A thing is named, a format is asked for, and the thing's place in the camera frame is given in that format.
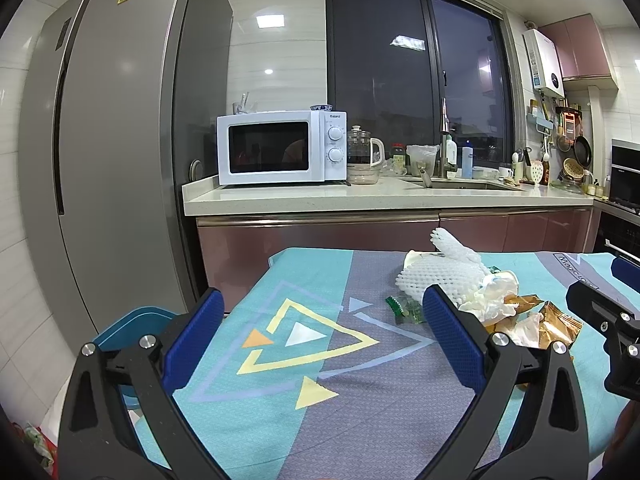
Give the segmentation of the floor clutter bags basket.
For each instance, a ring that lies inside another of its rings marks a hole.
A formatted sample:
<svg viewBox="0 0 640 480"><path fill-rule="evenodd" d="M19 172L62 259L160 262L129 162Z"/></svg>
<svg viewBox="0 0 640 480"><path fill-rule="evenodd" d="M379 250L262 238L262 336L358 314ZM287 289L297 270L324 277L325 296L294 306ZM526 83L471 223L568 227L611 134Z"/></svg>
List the floor clutter bags basket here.
<svg viewBox="0 0 640 480"><path fill-rule="evenodd" d="M41 468L52 478L58 478L58 448L42 432L42 430L30 424L21 426L17 422L12 427L20 440L29 449L29 453Z"/></svg>

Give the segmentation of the white soap bottle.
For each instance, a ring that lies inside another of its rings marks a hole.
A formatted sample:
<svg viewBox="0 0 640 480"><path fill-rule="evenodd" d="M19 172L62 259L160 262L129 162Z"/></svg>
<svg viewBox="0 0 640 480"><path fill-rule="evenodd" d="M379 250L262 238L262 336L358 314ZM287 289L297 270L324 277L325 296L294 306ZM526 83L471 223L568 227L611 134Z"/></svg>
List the white soap bottle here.
<svg viewBox="0 0 640 480"><path fill-rule="evenodd" d="M452 135L448 134L447 140L446 140L446 159L447 159L447 164L451 168L451 170L452 168L457 166L457 159L458 159L457 149L458 149L457 143L454 142Z"/></svg>

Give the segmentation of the blue white bottle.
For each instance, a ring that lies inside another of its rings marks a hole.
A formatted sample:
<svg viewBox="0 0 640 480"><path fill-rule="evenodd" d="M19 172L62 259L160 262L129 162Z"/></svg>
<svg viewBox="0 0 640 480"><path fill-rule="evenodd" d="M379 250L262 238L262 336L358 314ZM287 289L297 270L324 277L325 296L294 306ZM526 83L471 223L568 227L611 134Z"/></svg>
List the blue white bottle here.
<svg viewBox="0 0 640 480"><path fill-rule="evenodd" d="M471 144L462 146L461 150L461 171L463 179L472 179L474 165L474 150Z"/></svg>

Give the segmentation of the black frying pan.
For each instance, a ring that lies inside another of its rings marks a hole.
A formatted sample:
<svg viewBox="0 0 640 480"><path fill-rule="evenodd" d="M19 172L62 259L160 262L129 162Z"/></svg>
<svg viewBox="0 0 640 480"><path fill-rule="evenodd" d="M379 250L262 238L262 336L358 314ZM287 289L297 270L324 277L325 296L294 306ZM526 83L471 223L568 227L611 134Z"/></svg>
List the black frying pan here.
<svg viewBox="0 0 640 480"><path fill-rule="evenodd" d="M589 169L592 162L592 148L584 136L582 125L576 127L576 136L573 145L575 159L582 168Z"/></svg>

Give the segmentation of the white tissue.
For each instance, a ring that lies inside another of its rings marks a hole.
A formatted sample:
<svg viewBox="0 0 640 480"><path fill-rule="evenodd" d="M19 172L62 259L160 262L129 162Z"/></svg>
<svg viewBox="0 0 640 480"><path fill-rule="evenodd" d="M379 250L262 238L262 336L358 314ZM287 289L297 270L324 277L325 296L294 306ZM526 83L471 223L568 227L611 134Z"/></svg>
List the white tissue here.
<svg viewBox="0 0 640 480"><path fill-rule="evenodd" d="M518 296L519 284L511 271L488 274L480 288L467 296L458 309L474 315L484 326L495 325L516 315L516 303L508 299Z"/></svg>

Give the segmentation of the grey refrigerator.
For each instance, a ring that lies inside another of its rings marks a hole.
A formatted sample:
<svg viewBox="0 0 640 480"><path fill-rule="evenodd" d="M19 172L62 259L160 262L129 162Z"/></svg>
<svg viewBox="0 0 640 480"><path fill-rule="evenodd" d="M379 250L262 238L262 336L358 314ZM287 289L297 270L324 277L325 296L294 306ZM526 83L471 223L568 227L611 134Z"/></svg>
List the grey refrigerator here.
<svg viewBox="0 0 640 480"><path fill-rule="evenodd" d="M183 313L206 273L182 189L217 171L228 0L67 0L25 81L17 170L44 299L78 350L138 307Z"/></svg>

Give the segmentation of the blue trash bin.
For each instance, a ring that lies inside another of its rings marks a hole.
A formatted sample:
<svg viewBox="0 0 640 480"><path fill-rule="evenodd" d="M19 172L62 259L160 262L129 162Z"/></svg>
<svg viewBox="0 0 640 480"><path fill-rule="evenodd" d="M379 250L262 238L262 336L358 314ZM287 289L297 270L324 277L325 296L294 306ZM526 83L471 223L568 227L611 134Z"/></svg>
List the blue trash bin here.
<svg viewBox="0 0 640 480"><path fill-rule="evenodd" d="M96 347L100 362L105 364L120 350L137 344L146 335L162 336L168 332L168 339L172 344L177 340L188 318L186 314L177 314L160 307L140 307L108 326L92 343ZM107 408L134 410L139 407L136 393L131 386L113 386L108 380L104 382L104 386Z"/></svg>

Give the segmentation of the built-in black oven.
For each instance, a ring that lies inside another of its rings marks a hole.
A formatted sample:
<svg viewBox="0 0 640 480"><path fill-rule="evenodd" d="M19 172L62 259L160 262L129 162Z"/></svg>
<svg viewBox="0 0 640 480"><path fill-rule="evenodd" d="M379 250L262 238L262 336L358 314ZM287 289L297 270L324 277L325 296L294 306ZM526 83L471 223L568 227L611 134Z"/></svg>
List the built-in black oven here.
<svg viewBox="0 0 640 480"><path fill-rule="evenodd" d="M597 201L600 214L594 250L605 252L611 245L616 252L639 257L639 144L612 140L611 171L605 185L605 200Z"/></svg>

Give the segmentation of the kitchen counter with cabinets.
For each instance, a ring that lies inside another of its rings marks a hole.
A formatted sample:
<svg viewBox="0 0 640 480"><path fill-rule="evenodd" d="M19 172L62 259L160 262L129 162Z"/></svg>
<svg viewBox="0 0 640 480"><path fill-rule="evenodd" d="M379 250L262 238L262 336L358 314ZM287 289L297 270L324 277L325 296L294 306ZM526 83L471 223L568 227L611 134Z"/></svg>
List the kitchen counter with cabinets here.
<svg viewBox="0 0 640 480"><path fill-rule="evenodd" d="M266 273L271 256L290 247L426 252L432 229L442 226L478 252L591 252L600 220L590 196L480 181L232 188L209 177L182 194L208 284L224 293L227 309Z"/></svg>

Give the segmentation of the clear plastic container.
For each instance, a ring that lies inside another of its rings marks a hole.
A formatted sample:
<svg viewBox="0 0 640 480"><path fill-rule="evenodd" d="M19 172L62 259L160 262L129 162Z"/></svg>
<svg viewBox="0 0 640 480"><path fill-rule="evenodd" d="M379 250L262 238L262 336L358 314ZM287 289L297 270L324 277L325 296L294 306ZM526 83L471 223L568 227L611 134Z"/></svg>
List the clear plastic container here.
<svg viewBox="0 0 640 480"><path fill-rule="evenodd" d="M420 177L422 172L425 172L429 177L433 177L438 152L439 147L435 145L408 145L406 154L409 157L410 174Z"/></svg>

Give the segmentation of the green clear candy wrapper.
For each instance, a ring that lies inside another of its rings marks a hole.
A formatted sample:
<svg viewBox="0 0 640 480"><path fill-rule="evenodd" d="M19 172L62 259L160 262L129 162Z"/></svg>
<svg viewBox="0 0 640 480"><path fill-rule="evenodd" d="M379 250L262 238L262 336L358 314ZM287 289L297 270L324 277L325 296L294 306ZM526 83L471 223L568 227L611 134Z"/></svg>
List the green clear candy wrapper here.
<svg viewBox="0 0 640 480"><path fill-rule="evenodd" d="M392 310L397 325L425 322L422 306L416 300L406 296L388 296L385 298L385 302Z"/></svg>

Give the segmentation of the glass kettle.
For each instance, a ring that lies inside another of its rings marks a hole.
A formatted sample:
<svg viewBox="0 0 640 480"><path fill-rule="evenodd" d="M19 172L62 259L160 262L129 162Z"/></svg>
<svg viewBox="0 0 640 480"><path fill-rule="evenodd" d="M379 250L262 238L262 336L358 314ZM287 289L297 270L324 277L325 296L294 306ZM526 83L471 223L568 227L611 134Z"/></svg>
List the glass kettle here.
<svg viewBox="0 0 640 480"><path fill-rule="evenodd" d="M375 184L384 160L384 143L353 125L347 135L347 181L351 185Z"/></svg>

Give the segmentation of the dark window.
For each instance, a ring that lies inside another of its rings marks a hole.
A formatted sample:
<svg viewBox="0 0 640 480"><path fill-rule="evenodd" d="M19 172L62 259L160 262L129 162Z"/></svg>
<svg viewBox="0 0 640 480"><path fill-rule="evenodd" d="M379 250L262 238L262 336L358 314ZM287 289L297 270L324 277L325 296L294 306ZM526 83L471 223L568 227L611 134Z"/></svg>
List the dark window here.
<svg viewBox="0 0 640 480"><path fill-rule="evenodd" d="M328 96L385 146L436 145L442 122L477 165L515 146L498 18L458 0L326 0Z"/></svg>

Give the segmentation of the white microwave oven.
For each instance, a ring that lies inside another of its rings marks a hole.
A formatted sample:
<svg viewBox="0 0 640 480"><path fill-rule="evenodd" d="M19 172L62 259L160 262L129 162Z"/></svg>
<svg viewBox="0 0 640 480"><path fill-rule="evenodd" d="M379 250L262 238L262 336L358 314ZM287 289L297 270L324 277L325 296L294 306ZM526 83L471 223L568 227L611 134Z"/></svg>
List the white microwave oven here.
<svg viewBox="0 0 640 480"><path fill-rule="evenodd" d="M218 180L228 185L344 181L347 115L276 110L217 118Z"/></svg>

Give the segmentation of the pink wall cabinet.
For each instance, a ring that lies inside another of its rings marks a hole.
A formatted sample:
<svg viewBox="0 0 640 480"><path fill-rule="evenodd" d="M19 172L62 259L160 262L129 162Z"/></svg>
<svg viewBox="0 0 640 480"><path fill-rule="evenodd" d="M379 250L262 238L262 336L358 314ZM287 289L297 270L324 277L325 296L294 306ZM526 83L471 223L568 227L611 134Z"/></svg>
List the pink wall cabinet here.
<svg viewBox="0 0 640 480"><path fill-rule="evenodd" d="M566 91L618 89L608 50L591 14L544 25L539 30L555 45Z"/></svg>

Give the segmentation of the steel sink faucet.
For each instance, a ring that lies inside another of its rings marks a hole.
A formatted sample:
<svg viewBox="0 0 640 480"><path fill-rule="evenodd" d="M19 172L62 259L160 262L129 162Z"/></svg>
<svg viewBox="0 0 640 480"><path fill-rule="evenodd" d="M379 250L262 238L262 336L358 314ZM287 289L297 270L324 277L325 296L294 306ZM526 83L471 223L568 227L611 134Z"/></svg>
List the steel sink faucet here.
<svg viewBox="0 0 640 480"><path fill-rule="evenodd" d="M439 177L447 179L457 171L457 165L449 157L450 122L447 113L447 101L442 99L442 114L440 114L440 147L439 147Z"/></svg>

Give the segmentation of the gold snack wrapper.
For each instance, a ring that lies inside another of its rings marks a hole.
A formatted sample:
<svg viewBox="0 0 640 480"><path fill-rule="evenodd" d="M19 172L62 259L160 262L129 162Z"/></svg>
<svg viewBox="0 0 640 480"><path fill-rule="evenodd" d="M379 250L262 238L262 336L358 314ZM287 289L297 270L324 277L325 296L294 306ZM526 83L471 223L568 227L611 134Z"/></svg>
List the gold snack wrapper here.
<svg viewBox="0 0 640 480"><path fill-rule="evenodd" d="M521 347L547 349L552 342L561 341L570 348L582 331L577 318L536 295L507 296L506 306L514 307L514 315L491 325L489 331L504 333Z"/></svg>

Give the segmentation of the patterned teal tablecloth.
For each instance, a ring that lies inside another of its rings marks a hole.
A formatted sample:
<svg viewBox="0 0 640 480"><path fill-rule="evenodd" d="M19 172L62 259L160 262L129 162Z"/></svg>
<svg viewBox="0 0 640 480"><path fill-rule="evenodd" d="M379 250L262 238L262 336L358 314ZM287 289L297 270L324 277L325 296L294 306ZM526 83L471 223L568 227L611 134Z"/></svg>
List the patterned teal tablecloth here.
<svg viewBox="0 0 640 480"><path fill-rule="evenodd" d="M174 398L235 479L412 479L473 399L425 324L397 323L400 252L288 248Z"/></svg>

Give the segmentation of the white water heater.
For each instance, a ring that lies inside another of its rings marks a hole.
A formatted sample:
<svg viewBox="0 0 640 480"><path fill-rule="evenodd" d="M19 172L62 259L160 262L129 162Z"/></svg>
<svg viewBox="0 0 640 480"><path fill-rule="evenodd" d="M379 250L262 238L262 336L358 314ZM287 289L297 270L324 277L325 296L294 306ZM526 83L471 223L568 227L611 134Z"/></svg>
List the white water heater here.
<svg viewBox="0 0 640 480"><path fill-rule="evenodd" d="M535 91L550 98L564 99L563 77L555 44L537 29L523 34Z"/></svg>

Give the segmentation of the white foam fruit net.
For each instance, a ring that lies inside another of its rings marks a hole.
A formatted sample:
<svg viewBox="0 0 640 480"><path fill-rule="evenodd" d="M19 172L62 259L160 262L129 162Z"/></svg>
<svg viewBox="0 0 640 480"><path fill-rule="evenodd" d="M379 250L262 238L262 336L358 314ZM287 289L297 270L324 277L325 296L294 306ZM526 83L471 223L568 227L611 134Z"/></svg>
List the white foam fruit net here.
<svg viewBox="0 0 640 480"><path fill-rule="evenodd" d="M395 284L419 302L430 286L438 285L459 307L483 286L490 271L477 252L444 228L431 232L431 243L436 252L408 252Z"/></svg>

